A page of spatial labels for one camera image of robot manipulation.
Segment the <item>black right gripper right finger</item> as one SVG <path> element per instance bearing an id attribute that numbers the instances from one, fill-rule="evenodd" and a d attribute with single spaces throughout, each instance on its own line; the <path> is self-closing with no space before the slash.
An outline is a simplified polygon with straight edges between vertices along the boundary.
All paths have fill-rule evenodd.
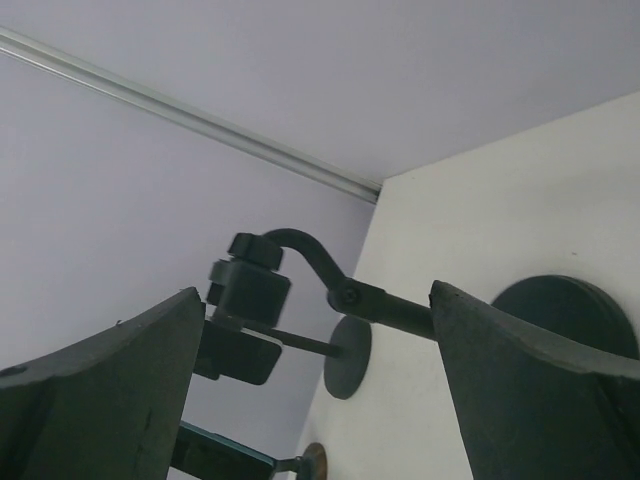
<path id="1" fill-rule="evenodd" d="M 483 302 L 430 292 L 436 339 L 476 479 L 635 479 L 639 345 L 600 288 L 525 279 Z"/>

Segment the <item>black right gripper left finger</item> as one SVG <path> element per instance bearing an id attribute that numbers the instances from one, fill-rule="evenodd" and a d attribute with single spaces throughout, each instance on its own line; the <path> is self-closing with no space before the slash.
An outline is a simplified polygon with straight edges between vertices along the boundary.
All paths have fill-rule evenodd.
<path id="1" fill-rule="evenodd" d="M 4 479 L 164 479 L 204 326 L 195 288 L 1 372 Z"/>

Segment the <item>black phone teal edge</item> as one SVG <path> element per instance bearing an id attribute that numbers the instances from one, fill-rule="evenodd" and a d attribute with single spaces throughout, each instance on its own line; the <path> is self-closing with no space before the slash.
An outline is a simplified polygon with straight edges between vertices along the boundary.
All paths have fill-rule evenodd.
<path id="1" fill-rule="evenodd" d="M 277 461 L 221 435 L 181 421 L 171 466 L 197 479 L 268 480 Z"/>

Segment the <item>black round-base phone stand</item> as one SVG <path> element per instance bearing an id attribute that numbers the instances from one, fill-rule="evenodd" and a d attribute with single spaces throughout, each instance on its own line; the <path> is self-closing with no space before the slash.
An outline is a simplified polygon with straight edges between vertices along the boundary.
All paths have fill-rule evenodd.
<path id="1" fill-rule="evenodd" d="M 327 342 L 276 329 L 242 328 L 232 331 L 262 334 L 281 342 L 283 350 L 290 348 L 323 357 L 325 388 L 332 397 L 339 400 L 351 398 L 367 372 L 372 329 L 368 323 L 352 317 L 343 317 Z"/>

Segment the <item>black phone silver edge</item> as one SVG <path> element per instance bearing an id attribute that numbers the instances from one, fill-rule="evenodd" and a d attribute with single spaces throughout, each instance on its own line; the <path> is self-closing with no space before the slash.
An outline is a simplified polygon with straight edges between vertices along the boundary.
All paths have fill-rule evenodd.
<path id="1" fill-rule="evenodd" d="M 210 380 L 228 377 L 263 385 L 282 350 L 281 342 L 265 335 L 232 331 L 205 321 L 193 373 Z"/>

